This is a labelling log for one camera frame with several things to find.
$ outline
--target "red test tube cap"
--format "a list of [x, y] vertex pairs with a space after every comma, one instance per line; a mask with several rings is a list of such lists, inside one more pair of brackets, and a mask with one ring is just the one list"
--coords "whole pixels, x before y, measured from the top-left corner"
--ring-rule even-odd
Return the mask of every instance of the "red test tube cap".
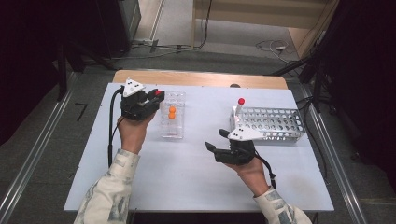
[[239, 105], [243, 105], [244, 103], [245, 103], [245, 99], [244, 98], [239, 98], [238, 104]]

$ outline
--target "human hand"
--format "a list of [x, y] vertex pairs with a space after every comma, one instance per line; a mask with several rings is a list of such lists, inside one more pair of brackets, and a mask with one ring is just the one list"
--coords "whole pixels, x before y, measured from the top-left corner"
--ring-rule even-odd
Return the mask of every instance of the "human hand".
[[265, 179], [262, 162], [259, 159], [253, 158], [250, 163], [245, 165], [225, 165], [236, 171], [255, 197], [264, 194], [270, 188]]
[[124, 117], [119, 117], [118, 123], [121, 148], [136, 155], [139, 154], [146, 138], [147, 127], [154, 116], [155, 113], [144, 120], [130, 120]]

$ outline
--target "small orange item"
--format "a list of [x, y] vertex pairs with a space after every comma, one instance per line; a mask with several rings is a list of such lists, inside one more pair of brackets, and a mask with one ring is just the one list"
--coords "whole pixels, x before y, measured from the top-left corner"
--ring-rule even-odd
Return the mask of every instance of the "small orange item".
[[175, 113], [176, 112], [176, 108], [174, 106], [169, 106], [169, 112], [170, 113]]
[[168, 118], [169, 119], [174, 119], [176, 117], [176, 114], [175, 113], [169, 113], [168, 114]]

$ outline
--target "clear plastic tray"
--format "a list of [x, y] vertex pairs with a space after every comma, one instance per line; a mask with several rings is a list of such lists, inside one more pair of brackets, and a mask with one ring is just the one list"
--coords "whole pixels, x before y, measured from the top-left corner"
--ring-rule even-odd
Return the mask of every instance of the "clear plastic tray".
[[[184, 107], [186, 103], [186, 92], [166, 91], [165, 98], [160, 104], [161, 110], [161, 137], [183, 138], [184, 135]], [[170, 116], [170, 107], [173, 107], [174, 118]]]

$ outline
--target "white table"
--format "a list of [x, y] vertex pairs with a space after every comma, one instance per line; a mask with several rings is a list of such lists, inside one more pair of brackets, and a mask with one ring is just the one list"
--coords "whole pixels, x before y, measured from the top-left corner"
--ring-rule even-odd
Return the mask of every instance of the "white table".
[[[106, 89], [92, 133], [82, 155], [72, 188], [64, 206], [76, 211], [88, 188], [107, 170], [108, 109], [120, 84]], [[231, 108], [239, 97], [246, 106], [296, 108], [291, 91], [199, 86], [146, 85], [146, 91], [187, 93], [183, 139], [160, 137], [160, 117], [148, 126], [133, 183], [130, 209], [141, 212], [255, 212], [252, 193], [235, 172], [205, 148], [205, 141], [226, 148], [227, 139], [218, 129], [229, 129]], [[116, 98], [114, 122], [120, 115]], [[120, 137], [114, 138], [114, 153]], [[290, 146], [257, 146], [276, 174], [276, 186], [283, 198], [305, 211], [332, 211], [332, 201], [305, 134]]]

